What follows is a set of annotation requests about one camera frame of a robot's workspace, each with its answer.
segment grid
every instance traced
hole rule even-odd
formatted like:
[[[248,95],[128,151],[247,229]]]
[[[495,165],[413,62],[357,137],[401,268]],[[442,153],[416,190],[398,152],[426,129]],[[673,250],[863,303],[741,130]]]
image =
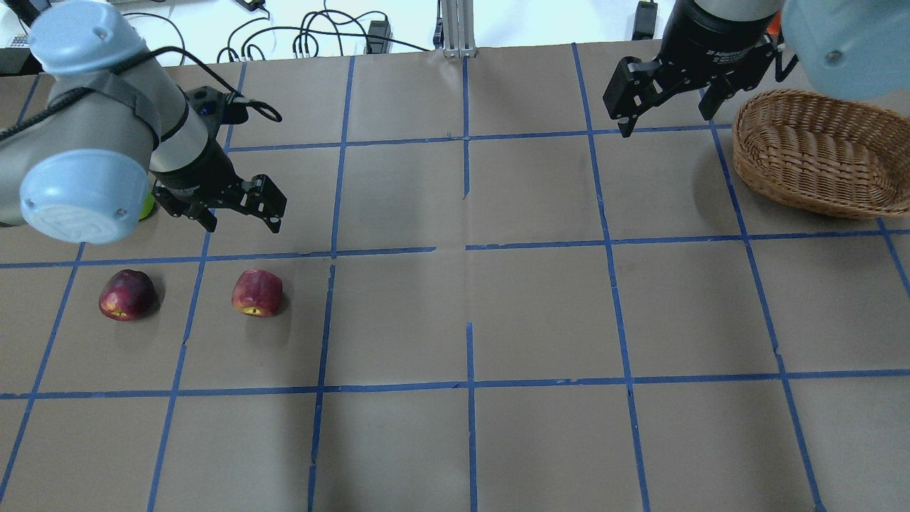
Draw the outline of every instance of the grid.
[[[471,135],[469,121],[469,71],[470,61],[462,61],[462,111],[463,111],[463,133],[460,136],[450,136],[446,138],[405,138],[392,140],[368,140],[368,141],[348,141],[349,115],[351,105],[351,89],[354,82],[355,67],[359,60],[355,57],[349,58],[347,70],[347,85],[345,89],[344,114],[341,128],[341,137],[339,142],[330,143],[309,143],[309,144],[289,144],[275,146],[251,146],[235,148],[231,146],[233,127],[227,131],[227,139],[224,144],[228,153],[239,153],[249,151],[271,151],[281,149],[299,149],[299,148],[337,148],[339,150],[339,162],[337,170],[336,192],[334,198],[334,210],[331,230],[331,248],[329,251],[313,251],[310,253],[257,253],[257,254],[228,254],[228,255],[210,255],[208,254],[210,235],[207,233],[202,242],[202,249],[198,256],[186,257],[163,257],[163,258],[142,258],[142,259],[110,259],[110,260],[84,260],[83,253],[86,249],[85,244],[80,245],[75,258],[71,261],[31,261],[17,263],[0,263],[0,269],[31,269],[31,268],[53,268],[62,267],[70,269],[69,278],[66,288],[63,292],[62,300],[56,311],[54,326],[46,344],[44,355],[38,367],[35,376],[34,385],[28,393],[23,394],[0,394],[2,401],[24,401],[25,412],[22,417],[18,432],[15,437],[12,453],[8,458],[5,466],[2,484],[0,484],[0,500],[3,499],[11,475],[15,472],[15,462],[20,445],[28,431],[29,419],[33,405],[39,400],[48,399],[87,399],[87,398],[123,398],[123,397],[160,397],[167,398],[167,414],[164,420],[164,428],[160,436],[160,444],[157,450],[157,459],[155,463],[154,476],[150,482],[150,492],[147,502],[147,510],[155,509],[158,484],[161,477],[162,467],[167,459],[167,445],[170,427],[175,414],[175,406],[181,397],[191,396],[231,396],[231,395],[264,395],[264,394],[312,394],[315,395],[316,406],[313,415],[312,443],[311,443],[311,465],[308,470],[308,509],[314,509],[314,495],[318,483],[318,459],[320,434],[322,427],[323,402],[327,394],[345,394],[345,393],[389,393],[389,392],[408,392],[408,391],[426,391],[442,389],[465,389],[468,393],[467,403],[467,421],[469,427],[469,473],[470,473],[470,509],[478,510],[479,507],[479,483],[478,483],[478,447],[477,447],[477,420],[475,393],[478,389],[483,388],[531,388],[531,387],[561,387],[561,386],[624,386],[626,389],[628,413],[629,413],[629,431],[632,438],[632,447],[634,451],[634,460],[636,465],[636,474],[638,478],[639,490],[642,501],[642,508],[645,511],[652,510],[651,500],[649,498],[649,487],[647,480],[647,471],[645,467],[645,457],[642,452],[642,446],[647,445],[648,440],[642,439],[639,425],[639,415],[636,405],[635,389],[639,385],[648,384],[694,384],[694,383],[726,383],[726,382],[757,382],[757,381],[774,381],[780,382],[784,390],[787,408],[790,419],[793,424],[795,437],[797,440],[800,457],[804,466],[805,478],[808,482],[812,494],[812,500],[818,510],[825,510],[824,496],[819,491],[816,484],[815,472],[810,450],[804,439],[803,428],[800,421],[799,411],[797,410],[791,389],[791,382],[807,379],[833,379],[833,378],[866,378],[866,377],[897,377],[910,376],[910,368],[892,368],[892,369],[870,369],[870,370],[835,370],[835,371],[816,371],[816,372],[789,372],[784,364],[783,356],[778,352],[777,334],[774,328],[774,319],[769,307],[768,299],[765,296],[763,288],[762,275],[756,263],[753,253],[753,241],[770,241],[770,240],[800,240],[800,239],[822,239],[822,238],[853,238],[868,237],[879,238],[883,240],[891,255],[896,271],[900,277],[902,285],[908,297],[910,297],[910,282],[908,281],[905,268],[900,260],[898,250],[895,247],[894,240],[896,237],[910,235],[907,229],[890,229],[882,220],[877,221],[877,230],[846,230],[846,231],[822,231],[816,233],[791,232],[791,233],[772,233],[772,234],[750,234],[746,229],[743,219],[743,212],[737,197],[737,192],[733,186],[731,172],[728,169],[726,159],[723,154],[719,131],[729,130],[730,125],[715,124],[713,121],[706,125],[698,126],[680,126],[680,127],[655,127],[655,128],[638,128],[638,133],[648,132],[676,132],[676,131],[695,131],[705,130],[711,133],[713,143],[717,152],[717,158],[720,161],[723,170],[723,177],[726,188],[729,192],[730,202],[735,212],[735,217],[739,229],[738,234],[731,235],[711,235],[711,236],[680,236],[680,237],[649,237],[649,238],[619,238],[614,239],[611,236],[608,223],[608,215],[604,207],[604,195],[602,191],[601,172],[599,158],[595,145],[595,137],[602,135],[615,135],[619,133],[618,129],[594,129],[592,124],[592,106],[588,102],[587,88],[584,74],[582,73],[581,59],[579,49],[576,45],[571,46],[574,57],[574,67],[577,72],[578,87],[581,92],[582,108],[585,116],[586,129],[574,131],[554,131],[554,132],[533,132],[517,134],[496,134],[496,135]],[[242,90],[247,65],[244,64],[240,70],[238,89]],[[38,78],[35,78],[25,105],[22,107],[19,120],[23,118],[28,109],[29,102],[38,86]],[[451,380],[441,382],[426,383],[409,383],[409,384],[343,384],[327,385],[326,368],[330,351],[330,325],[332,317],[332,306],[335,291],[336,264],[337,259],[357,258],[360,256],[379,256],[390,254],[422,254],[432,253],[438,248],[435,246],[421,247],[400,247],[400,248],[383,248],[375,250],[339,250],[339,214],[341,212],[341,198],[344,186],[345,158],[347,148],[363,146],[381,146],[381,145],[410,145],[410,144],[435,144],[451,142],[453,140],[462,140],[462,150],[464,157],[463,170],[463,187],[464,197],[468,197],[471,191],[470,180],[470,143],[475,140],[495,140],[495,139],[521,139],[521,138],[586,138],[590,151],[591,167],[593,170],[592,180],[596,192],[598,212],[602,229],[602,238],[597,240],[577,240],[577,241],[542,241],[542,242],[509,242],[509,243],[485,243],[485,244],[466,244],[465,251],[509,251],[509,250],[532,250],[547,248],[568,248],[568,247],[603,247],[606,258],[609,284],[612,295],[612,308],[615,315],[616,328],[619,338],[619,349],[622,356],[622,376],[603,377],[603,378],[581,378],[581,379],[498,379],[498,380],[478,380],[475,378],[474,368],[474,341],[473,341],[473,323],[468,321],[465,326],[465,354],[466,354],[466,380]],[[758,296],[759,303],[765,327],[771,341],[771,351],[773,352],[777,372],[773,373],[746,373],[746,374],[696,374],[696,375],[635,375],[632,371],[632,362],[629,355],[629,347],[626,341],[626,331],[623,320],[623,308],[621,287],[617,279],[617,268],[613,249],[623,245],[643,245],[643,244],[691,244],[691,243],[717,243],[717,242],[740,242],[745,251],[746,258],[751,269],[755,292]],[[311,386],[283,386],[283,387],[250,387],[250,388],[181,388],[181,376],[184,368],[184,361],[187,354],[187,340],[193,329],[194,316],[197,309],[199,293],[203,282],[204,271],[207,263],[212,261],[243,261],[243,260],[268,260],[268,259],[329,259],[332,264],[329,266],[328,292],[325,298],[324,319],[322,329],[322,343],[320,348],[319,366],[318,366],[318,383]],[[183,335],[183,344],[180,347],[177,357],[177,365],[173,374],[173,383],[170,389],[134,389],[134,390],[105,390],[91,392],[41,392],[39,391],[45,369],[54,349],[56,333],[64,316],[64,310],[72,291],[74,280],[78,271],[83,267],[91,266],[116,266],[116,265],[136,265],[146,263],[195,263],[197,265],[197,275],[192,292],[192,300],[189,304],[186,326]]]

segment apple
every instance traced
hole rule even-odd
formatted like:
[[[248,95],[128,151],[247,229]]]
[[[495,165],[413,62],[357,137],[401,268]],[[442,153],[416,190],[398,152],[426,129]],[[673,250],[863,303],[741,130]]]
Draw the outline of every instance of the apple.
[[[151,192],[148,192],[148,195],[146,196],[146,202],[142,203],[142,211],[139,212],[139,220],[147,219],[154,210],[155,196],[153,196]]]
[[[281,278],[269,271],[250,269],[240,274],[231,305],[250,316],[269,317],[278,313],[281,305]]]
[[[144,272],[122,270],[101,290],[98,309],[107,318],[129,322],[149,314],[157,300],[155,285]]]

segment wicker basket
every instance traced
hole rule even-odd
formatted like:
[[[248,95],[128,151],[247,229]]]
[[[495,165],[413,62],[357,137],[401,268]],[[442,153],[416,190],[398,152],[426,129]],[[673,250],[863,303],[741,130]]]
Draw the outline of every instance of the wicker basket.
[[[847,219],[910,214],[910,120],[797,90],[759,94],[733,124],[733,166],[756,192]]]

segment cable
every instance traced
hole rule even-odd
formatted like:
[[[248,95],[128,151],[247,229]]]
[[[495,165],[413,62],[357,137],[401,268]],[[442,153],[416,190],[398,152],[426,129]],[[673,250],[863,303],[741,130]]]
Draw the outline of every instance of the cable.
[[[314,43],[314,45],[316,46],[316,51],[313,53],[313,56],[319,56],[319,40],[316,38],[316,36],[313,36],[313,35],[312,35],[311,33],[309,33],[309,32],[307,32],[307,33],[304,34],[303,36],[304,36],[304,37],[312,37],[312,38],[313,38],[313,43]],[[300,50],[298,51],[298,48],[300,47],[300,42],[299,42],[299,41],[300,41],[300,34],[298,34],[297,37],[294,37],[294,40],[291,41],[291,44],[290,44],[290,49],[291,49],[291,51],[294,52],[294,57],[297,57],[297,58],[300,58],[301,56],[304,55],[304,54],[303,54],[303,49],[302,49],[302,48],[300,48]]]
[[[324,10],[324,11],[329,10],[329,8],[326,6],[326,3],[327,3],[327,0],[322,0],[322,10]],[[364,17],[366,15],[382,15],[382,17],[385,18],[386,22],[389,21],[389,15],[383,13],[382,11],[367,11],[366,13],[363,13],[362,15],[359,15],[359,16],[355,17],[354,19],[361,19],[362,17]],[[343,23],[339,23],[339,22],[336,22],[336,23],[338,23],[338,25],[340,25],[340,26],[343,26],[343,25],[347,25],[348,23],[350,23],[350,21],[346,21]]]
[[[307,24],[307,30],[309,30],[310,26],[313,25],[313,21],[316,19],[317,16],[323,16],[323,17],[325,17],[326,19],[328,19],[329,23],[332,24],[332,27],[335,29],[335,35],[336,35],[336,36],[338,37],[338,39],[339,39],[339,52],[341,53],[342,56],[344,56],[344,47],[341,45],[341,33],[340,33],[341,31],[339,30],[339,26],[338,26],[338,24],[335,23],[334,20],[332,20],[332,17],[331,17],[330,15],[328,15],[328,14],[322,12],[322,11],[318,11],[318,12],[313,12],[313,11],[311,11],[311,12],[308,12],[308,13],[306,13],[306,14],[303,16],[303,19],[300,20],[300,33],[297,34],[297,37],[294,38],[295,41],[298,41],[298,45],[299,45],[301,42],[303,43],[303,47],[302,47],[302,48],[299,48],[300,53],[304,53],[304,52],[306,52],[307,54],[309,53],[309,44],[308,44],[308,40],[305,39],[305,38],[302,38],[302,36],[303,36],[303,31],[304,31],[303,25],[306,23],[306,24]]]
[[[338,23],[332,19],[332,16],[330,16],[330,14],[332,14],[332,13],[347,16],[348,18],[350,18],[350,20],[347,22],[344,22],[344,23]],[[313,17],[311,17],[309,19],[309,23],[307,23],[307,30],[309,30],[310,26],[313,25],[313,21],[316,19],[317,15],[325,16],[329,20],[329,23],[331,23],[332,26],[335,27],[335,34],[338,36],[338,39],[339,39],[339,53],[341,54],[341,56],[344,56],[344,47],[341,45],[341,33],[339,31],[339,26],[347,25],[348,23],[354,23],[354,24],[357,24],[357,27],[360,29],[360,32],[363,33],[364,36],[367,35],[367,30],[365,28],[363,28],[363,25],[361,25],[359,21],[357,21],[357,18],[355,18],[352,15],[349,15],[348,13],[336,11],[335,9],[325,9],[325,10],[319,11],[317,13],[311,13],[311,14],[313,14]],[[301,29],[303,28],[303,21],[300,22],[300,28]]]
[[[253,18],[253,19],[251,19],[251,20],[249,20],[249,21],[247,21],[247,22],[241,24],[241,25],[238,26],[237,28],[235,28],[235,29],[230,33],[230,36],[227,37],[227,40],[228,40],[228,41],[227,41],[227,46],[225,46],[224,48],[221,48],[221,50],[218,51],[218,55],[217,55],[217,57],[215,58],[215,62],[216,62],[216,63],[220,63],[220,62],[221,62],[221,54],[222,54],[225,50],[227,50],[227,60],[228,60],[228,61],[234,62],[235,59],[236,59],[236,60],[240,60],[240,56],[238,55],[237,51],[235,51],[233,48],[231,48],[231,46],[230,46],[230,40],[231,40],[231,39],[237,34],[237,32],[238,32],[241,28],[243,28],[244,26],[247,26],[247,25],[249,25],[249,24],[251,24],[251,23],[255,23],[255,22],[260,21],[260,20],[261,20],[261,21],[271,21],[271,17],[272,17],[272,14],[271,14],[271,13],[268,13],[268,17],[262,17],[262,16],[260,16],[260,17],[258,17],[258,18]],[[240,50],[241,50],[240,53],[243,53],[243,46],[240,48]]]
[[[163,54],[169,53],[169,52],[177,52],[182,56],[189,57],[189,59],[192,60],[197,66],[201,67],[203,71],[205,71],[210,76],[212,76],[222,87],[224,87],[225,89],[227,89],[229,91],[229,93],[227,95],[228,103],[233,103],[237,98],[244,97],[242,94],[240,94],[240,91],[236,90],[234,88],[234,86],[231,86],[224,78],[222,78],[218,73],[213,71],[211,67],[207,66],[204,62],[199,60],[198,57],[187,52],[184,48],[178,48],[176,46],[164,46],[155,51],[141,53],[141,54],[132,56],[132,57],[128,58],[127,60],[124,60],[118,64],[111,66],[108,69],[108,71],[110,71],[111,73],[113,73],[115,75],[120,75],[122,73],[129,71],[130,69],[132,69],[136,66],[139,66],[140,64],[143,64],[144,62],[147,62],[148,60],[151,60],[157,56],[160,56],[160,55],[163,55]],[[76,88],[66,91],[65,93],[63,93],[62,95],[57,97],[54,100],[53,104],[51,104],[49,107],[45,108],[41,112],[35,114],[34,116],[22,121],[21,123],[13,126],[11,128],[8,128],[8,129],[0,132],[0,142],[7,140],[8,138],[11,138],[14,135],[22,133],[23,131],[33,127],[34,125],[40,123],[41,121],[44,121],[45,119],[50,118],[54,114],[57,114],[59,112],[66,110],[67,108],[72,107],[77,101],[88,96],[92,92],[94,92],[93,89],[90,89],[87,87],[76,87]],[[277,123],[280,123],[283,119],[281,114],[277,110],[275,110],[274,107],[272,107],[271,105],[269,105],[268,103],[266,103],[264,101],[258,101],[258,100],[253,99],[253,100],[249,100],[246,102],[242,102],[242,104],[252,108],[253,110],[256,110],[259,113],[259,115],[261,115],[263,118],[266,118],[270,121],[275,121]]]
[[[175,24],[173,21],[171,21],[171,20],[165,18],[164,16],[162,16],[162,15],[153,15],[152,13],[124,13],[123,16],[149,16],[149,17],[158,18],[158,19],[163,19],[163,20],[167,21],[171,26],[174,27],[174,30],[177,31],[177,37],[180,38],[180,47],[183,48],[184,51],[187,50],[187,43],[183,40],[183,34],[180,32],[180,29],[177,28],[177,24]],[[185,62],[187,62],[187,56],[181,56],[181,57],[180,57],[180,64],[178,64],[178,66],[183,66],[183,64],[184,64]]]
[[[266,32],[269,32],[269,31],[271,31],[271,30],[298,30],[298,31],[299,31],[299,30],[300,30],[300,27],[299,27],[299,26],[271,26],[271,27],[269,27],[269,28],[263,28],[262,30],[259,30],[259,31],[255,32],[255,33],[253,33],[252,36],[247,37],[247,40],[244,41],[244,42],[243,42],[243,45],[240,46],[241,53],[242,53],[242,49],[243,49],[244,47],[246,47],[246,45],[248,45],[249,42],[250,42],[254,37],[259,36],[260,34],[264,34],[264,33],[266,33]],[[306,32],[307,32],[307,33],[313,33],[313,34],[322,34],[322,35],[324,35],[324,36],[334,36],[334,35],[335,35],[334,32],[323,32],[323,31],[320,31],[320,30],[307,30]],[[372,35],[363,35],[363,34],[346,34],[346,33],[342,33],[342,34],[339,34],[339,35],[340,35],[340,36],[365,37],[367,40],[370,40],[370,39],[378,39],[379,41],[389,41],[390,43],[397,43],[397,44],[399,44],[399,45],[407,46],[408,48],[414,48],[415,50],[420,50],[420,51],[422,51],[422,52],[429,52],[429,50],[428,50],[427,48],[424,48],[424,47],[421,47],[421,46],[417,46],[417,45],[412,45],[411,43],[405,43],[404,41],[399,41],[398,39],[392,39],[391,37],[385,37],[385,36],[372,36]]]
[[[790,62],[787,63],[787,67],[784,67],[784,51],[782,48],[785,43],[784,32],[781,32],[777,35],[777,52],[774,55],[774,81],[778,83],[786,80],[796,68],[796,65],[799,64],[799,56],[794,55],[790,58]]]
[[[266,54],[262,53],[262,48],[260,48],[259,46],[256,46],[256,45],[248,45],[247,46],[247,58],[249,60],[253,60],[253,52],[249,51],[253,48],[256,48],[256,50],[259,52],[259,56],[262,57],[262,60],[266,60]]]

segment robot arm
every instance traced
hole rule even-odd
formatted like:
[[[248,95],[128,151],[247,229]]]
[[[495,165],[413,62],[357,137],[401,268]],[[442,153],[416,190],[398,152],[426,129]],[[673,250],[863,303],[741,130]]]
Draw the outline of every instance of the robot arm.
[[[264,104],[208,87],[185,96],[109,4],[53,7],[30,43],[56,79],[53,115],[0,134],[0,223],[27,221],[64,241],[120,240],[137,224],[151,171],[153,194],[172,216],[213,231],[209,209],[230,208],[278,232],[284,195],[268,176],[238,177],[215,141],[225,118],[243,122],[244,106]]]
[[[780,63],[766,30],[781,9],[787,44],[820,92],[865,99],[910,87],[910,3],[676,0],[658,55],[650,62],[624,57],[603,94],[622,136],[681,92],[707,87],[699,109],[708,120],[737,91],[755,88],[768,66]]]

